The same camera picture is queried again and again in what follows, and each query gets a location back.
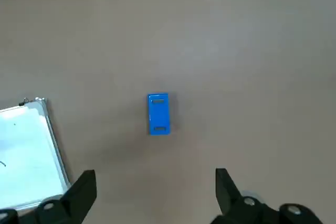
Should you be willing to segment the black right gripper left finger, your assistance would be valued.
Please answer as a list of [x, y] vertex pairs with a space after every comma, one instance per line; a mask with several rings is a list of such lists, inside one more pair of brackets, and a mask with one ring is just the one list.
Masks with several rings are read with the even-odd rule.
[[21, 216], [15, 209], [2, 209], [1, 223], [82, 223], [96, 198], [96, 173], [86, 170], [59, 199], [42, 202]]

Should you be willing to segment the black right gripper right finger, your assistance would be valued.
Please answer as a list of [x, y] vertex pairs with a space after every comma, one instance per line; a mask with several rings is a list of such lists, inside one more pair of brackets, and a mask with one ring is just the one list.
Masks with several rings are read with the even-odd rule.
[[215, 193], [222, 214], [212, 224], [322, 224], [306, 206], [289, 203], [274, 210], [257, 198], [243, 196], [225, 168], [215, 170]]

